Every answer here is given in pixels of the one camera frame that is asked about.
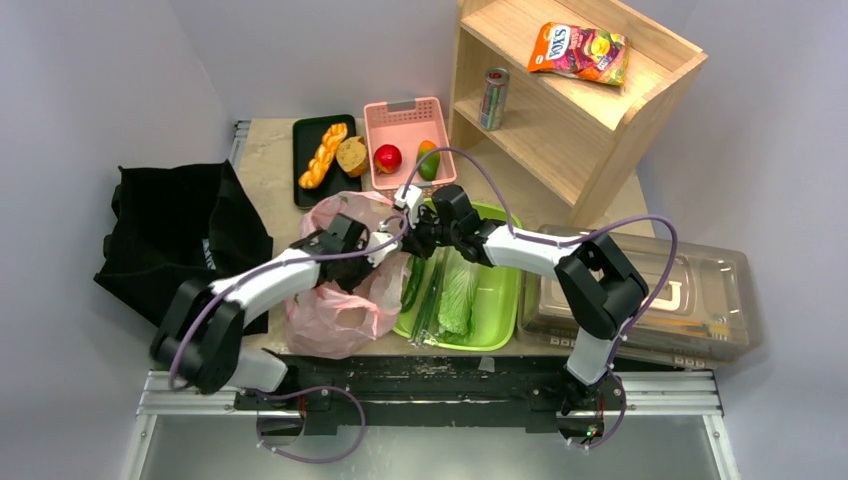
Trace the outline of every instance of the orange snack bag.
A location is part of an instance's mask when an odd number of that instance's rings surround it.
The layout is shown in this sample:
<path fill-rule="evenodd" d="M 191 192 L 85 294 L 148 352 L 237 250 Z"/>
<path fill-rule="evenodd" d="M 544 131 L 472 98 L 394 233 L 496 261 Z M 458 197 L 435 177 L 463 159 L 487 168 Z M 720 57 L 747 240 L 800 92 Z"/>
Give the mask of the orange snack bag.
<path fill-rule="evenodd" d="M 527 71 L 623 85 L 630 52 L 627 43 L 618 33 L 550 22 L 536 37 Z"/>

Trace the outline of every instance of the green vegetable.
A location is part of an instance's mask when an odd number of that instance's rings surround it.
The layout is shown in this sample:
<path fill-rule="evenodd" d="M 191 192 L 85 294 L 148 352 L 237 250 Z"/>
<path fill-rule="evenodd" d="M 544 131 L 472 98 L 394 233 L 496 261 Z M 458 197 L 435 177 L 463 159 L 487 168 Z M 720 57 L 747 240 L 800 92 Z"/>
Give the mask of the green vegetable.
<path fill-rule="evenodd" d="M 471 310 L 477 294 L 479 265 L 469 263 L 456 250 L 445 260 L 445 280 L 439 299 L 440 336 L 451 343 L 463 343 L 474 333 Z"/>
<path fill-rule="evenodd" d="M 430 281 L 427 288 L 424 290 L 424 298 L 421 300 L 421 306 L 418 308 L 418 315 L 415 317 L 415 324 L 412 326 L 412 332 L 409 335 L 409 341 L 420 345 L 424 342 L 423 333 L 429 328 L 433 316 L 436 314 L 436 307 L 439 304 L 439 293 L 444 280 L 445 255 L 439 252 L 436 258 L 436 266 L 433 267 L 433 274 L 430 276 Z"/>
<path fill-rule="evenodd" d="M 421 288 L 421 281 L 424 280 L 424 269 L 427 262 L 421 257 L 409 257 L 410 273 L 406 280 L 406 285 L 403 287 L 403 295 L 400 301 L 400 313 L 408 312 L 415 305 L 415 300 L 418 298 L 418 290 Z"/>

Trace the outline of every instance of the lettuce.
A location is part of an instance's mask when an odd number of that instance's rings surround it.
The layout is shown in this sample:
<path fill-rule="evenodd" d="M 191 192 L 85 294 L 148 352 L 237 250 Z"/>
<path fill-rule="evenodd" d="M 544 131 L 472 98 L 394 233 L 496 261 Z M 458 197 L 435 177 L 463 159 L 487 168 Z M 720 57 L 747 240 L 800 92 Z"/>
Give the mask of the lettuce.
<path fill-rule="evenodd" d="M 467 262 L 456 250 L 447 254 L 439 298 L 440 341 L 464 343 L 473 335 L 471 310 L 477 293 L 479 267 L 476 263 Z"/>

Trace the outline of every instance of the pink plastic bag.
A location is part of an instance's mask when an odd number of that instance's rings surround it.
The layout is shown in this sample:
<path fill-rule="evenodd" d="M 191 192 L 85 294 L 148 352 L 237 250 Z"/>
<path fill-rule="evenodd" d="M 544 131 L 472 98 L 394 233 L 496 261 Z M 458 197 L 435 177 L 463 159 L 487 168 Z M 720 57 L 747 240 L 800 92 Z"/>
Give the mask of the pink plastic bag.
<path fill-rule="evenodd" d="M 327 228 L 344 213 L 375 231 L 392 214 L 391 203 L 375 192 L 342 192 L 322 200 L 300 222 L 306 236 Z M 292 353 L 345 358 L 385 335 L 400 313 L 406 254 L 386 259 L 350 295 L 335 283 L 324 284 L 286 299 L 286 344 Z"/>

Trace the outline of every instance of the pink basket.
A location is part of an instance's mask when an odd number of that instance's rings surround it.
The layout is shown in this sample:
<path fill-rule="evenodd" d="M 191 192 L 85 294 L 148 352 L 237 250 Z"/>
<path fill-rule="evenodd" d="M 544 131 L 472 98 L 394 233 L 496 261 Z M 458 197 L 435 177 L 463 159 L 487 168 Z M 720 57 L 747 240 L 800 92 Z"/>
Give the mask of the pink basket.
<path fill-rule="evenodd" d="M 406 183 L 409 172 L 415 168 L 418 146 L 430 140 L 439 147 L 448 147 L 448 133 L 442 107 L 436 97 L 416 98 L 408 102 L 382 102 L 365 105 L 365 139 L 368 144 L 368 163 L 374 190 L 387 198 L 394 198 L 398 187 Z M 395 173 L 382 173 L 374 168 L 374 151 L 390 143 L 400 150 L 403 163 Z M 424 190 L 426 196 L 443 185 L 456 181 L 456 166 L 450 152 L 442 152 L 442 161 L 436 179 L 428 182 L 418 174 L 412 184 Z"/>

